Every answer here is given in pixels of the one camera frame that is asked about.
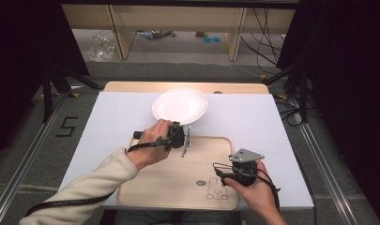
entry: black strap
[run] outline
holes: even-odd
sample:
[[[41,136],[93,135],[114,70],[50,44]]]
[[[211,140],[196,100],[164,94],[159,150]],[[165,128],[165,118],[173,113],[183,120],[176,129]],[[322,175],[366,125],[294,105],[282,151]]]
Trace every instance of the black strap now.
[[[257,171],[262,172],[269,179],[269,181],[267,181],[265,178],[263,178],[257,174],[253,174],[251,172],[243,172],[243,173],[246,175],[254,176],[269,186],[269,188],[271,189],[272,195],[274,196],[275,206],[278,209],[278,211],[280,211],[281,205],[280,205],[280,197],[278,196],[278,191],[280,191],[281,189],[275,187],[274,183],[272,183],[271,178],[268,176],[268,174],[266,174],[266,172],[264,172],[260,169],[257,169]]]
[[[38,210],[46,209],[46,208],[56,208],[56,207],[63,207],[63,206],[78,206],[78,205],[85,205],[85,204],[93,204],[93,203],[100,203],[106,199],[108,199],[113,192],[110,194],[107,194],[105,196],[93,198],[93,199],[82,199],[82,200],[64,200],[64,201],[55,201],[55,202],[43,202],[40,204],[36,204],[32,206],[25,214],[26,217],[29,215],[35,213]]]
[[[132,147],[130,147],[127,152],[129,153],[129,152],[136,150],[136,149],[139,149],[139,148],[157,147],[157,146],[158,146],[158,144],[156,142],[137,143],[137,144],[134,144]]]

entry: white plate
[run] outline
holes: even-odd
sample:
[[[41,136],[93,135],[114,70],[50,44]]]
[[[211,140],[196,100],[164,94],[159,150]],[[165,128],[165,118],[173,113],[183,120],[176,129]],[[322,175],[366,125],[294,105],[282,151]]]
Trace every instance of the white plate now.
[[[177,88],[163,93],[155,99],[152,113],[157,119],[190,124],[201,118],[207,110],[204,94],[189,88]]]

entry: black cable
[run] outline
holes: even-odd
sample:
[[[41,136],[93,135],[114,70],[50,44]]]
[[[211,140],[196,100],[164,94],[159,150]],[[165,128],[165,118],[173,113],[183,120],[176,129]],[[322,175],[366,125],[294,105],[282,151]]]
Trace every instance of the black cable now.
[[[289,101],[289,98],[294,98],[296,101],[299,101],[299,100],[300,100],[300,98],[299,98],[298,96],[295,96],[295,95],[289,95],[289,96],[287,96],[286,100],[283,102],[283,105],[286,106],[287,108],[289,108],[290,110],[280,112],[280,114],[288,113],[288,114],[286,114],[284,117],[282,117],[281,120],[282,120],[282,121],[285,120],[286,123],[287,123],[289,126],[291,126],[291,127],[300,126],[300,125],[302,125],[302,124],[304,123],[303,118],[301,118],[301,121],[298,122],[298,123],[296,123],[296,124],[291,123],[291,122],[289,121],[289,117],[295,115],[296,113],[299,113],[299,110],[300,110],[298,107],[296,107],[296,106],[294,106],[294,105],[292,105],[292,104],[290,104],[290,103],[288,102],[288,101]],[[306,107],[306,113],[307,113],[308,116],[311,116],[311,117],[314,117],[314,118],[318,118],[318,119],[320,119],[320,118],[322,118],[322,116],[321,116],[320,114],[318,114],[318,115],[313,115],[313,114],[311,114],[311,111],[312,111],[312,110],[317,110],[317,109],[318,109],[318,107],[316,106],[315,103],[310,104],[309,107]]]
[[[264,26],[262,26],[262,24],[261,24],[261,22],[260,22],[260,20],[259,20],[259,17],[257,16],[257,13],[256,13],[256,10],[255,9],[253,9],[253,13],[254,13],[254,16],[256,17],[256,19],[257,19],[257,22],[259,23],[259,26],[260,26],[260,29],[262,30],[262,37],[261,37],[261,39],[260,39],[260,41],[259,41],[259,46],[257,47],[257,52],[259,52],[260,51],[260,47],[261,47],[261,43],[263,43],[263,37],[266,37],[266,39],[267,39],[267,41],[268,41],[268,43],[270,44],[270,46],[272,47],[272,44],[271,44],[271,41],[270,40],[268,40],[268,37],[266,36],[266,26],[268,25],[268,23],[266,22],[267,21],[267,17],[266,17],[266,20],[265,20],[265,25]],[[272,52],[273,52],[273,55],[274,55],[274,58],[276,59],[276,61],[278,62],[278,60],[277,60],[277,58],[276,58],[276,55],[275,55],[275,52],[274,52],[274,50],[272,49]],[[259,57],[258,57],[258,55],[257,55],[257,57],[256,57],[256,63],[257,63],[257,66],[259,67],[259,68],[261,68],[260,66],[259,66]],[[276,73],[270,73],[270,72],[267,72],[267,71],[265,71],[265,70],[263,70],[262,69],[262,71],[263,72],[265,72],[265,73],[269,73],[269,74],[276,74]]]
[[[277,65],[277,63],[275,63],[274,61],[270,60],[269,58],[267,58],[266,56],[264,56],[263,54],[261,54],[260,52],[258,52],[257,50],[255,50],[251,45],[249,45],[245,39],[243,37],[241,37],[242,41],[252,50],[254,51],[255,53],[259,54],[260,56],[262,56],[263,58],[265,58],[266,60],[268,60],[270,63],[274,64],[274,65]]]
[[[108,199],[114,192],[97,197],[92,199],[81,199],[81,200],[64,200],[64,201],[54,201],[54,202],[43,202],[40,204],[36,204],[32,206],[25,214],[26,217],[30,216],[31,214],[35,213],[38,210],[46,209],[46,208],[56,208],[56,207],[63,207],[63,206],[78,206],[78,205],[85,205],[85,204],[93,204],[93,203],[100,203],[106,199]]]
[[[146,143],[138,143],[134,144],[130,147],[126,153],[134,151],[139,148],[145,147],[158,147],[161,145],[165,145],[165,150],[170,150],[173,148],[181,147],[184,144],[184,129],[180,126],[180,123],[174,122],[174,125],[169,128],[168,137],[163,138],[159,136],[155,142],[146,142]]]
[[[253,174],[251,172],[243,172],[244,174],[247,174],[249,176],[252,176],[252,177],[255,177],[256,179],[259,179],[261,181],[263,181],[265,184],[267,184],[269,186],[269,188],[271,189],[271,192],[272,192],[272,195],[274,196],[274,203],[275,203],[275,207],[278,209],[278,211],[281,211],[281,206],[280,206],[280,197],[278,196],[278,191],[280,191],[281,189],[280,188],[276,188],[275,185],[272,183],[272,180],[271,178],[266,174],[266,172],[262,171],[262,170],[259,170],[257,169],[257,171],[260,171],[262,172],[263,174],[265,174],[268,179],[270,181],[267,181],[265,180],[265,178],[257,175],[257,174]]]
[[[268,8],[265,8],[265,17],[266,17],[266,40],[269,43],[269,46],[271,46],[272,54],[275,57],[275,60],[278,62],[278,55],[275,53],[274,49],[272,48],[272,41],[271,36],[269,35],[269,27],[268,27]]]
[[[259,39],[257,39],[257,37],[254,36],[253,33],[251,33],[251,36],[253,37],[254,40],[256,40],[257,42],[259,42],[261,45],[264,45],[268,48],[273,48],[274,50],[278,50],[278,51],[281,51],[280,48],[277,48],[277,47],[274,47],[274,46],[271,46],[271,45],[268,45],[268,44],[265,44],[264,42],[260,41]]]

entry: black curtain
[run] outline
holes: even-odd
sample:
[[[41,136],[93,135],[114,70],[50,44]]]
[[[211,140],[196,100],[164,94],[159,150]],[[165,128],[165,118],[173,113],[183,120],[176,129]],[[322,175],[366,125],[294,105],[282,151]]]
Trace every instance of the black curtain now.
[[[61,6],[0,2],[0,150],[8,144],[50,64],[89,74]]]
[[[380,218],[380,2],[336,1],[308,78],[340,154]],[[296,61],[312,13],[296,13],[279,62]]]

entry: wooden tray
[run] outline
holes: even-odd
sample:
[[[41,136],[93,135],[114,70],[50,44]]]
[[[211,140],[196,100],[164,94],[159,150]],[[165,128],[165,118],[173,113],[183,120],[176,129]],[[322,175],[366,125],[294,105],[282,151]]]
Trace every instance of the wooden tray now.
[[[140,171],[117,193],[119,203],[167,209],[231,210],[238,203],[235,190],[221,184],[214,162],[231,165],[232,144],[220,137],[190,137],[190,149],[181,157],[182,147],[169,157]]]

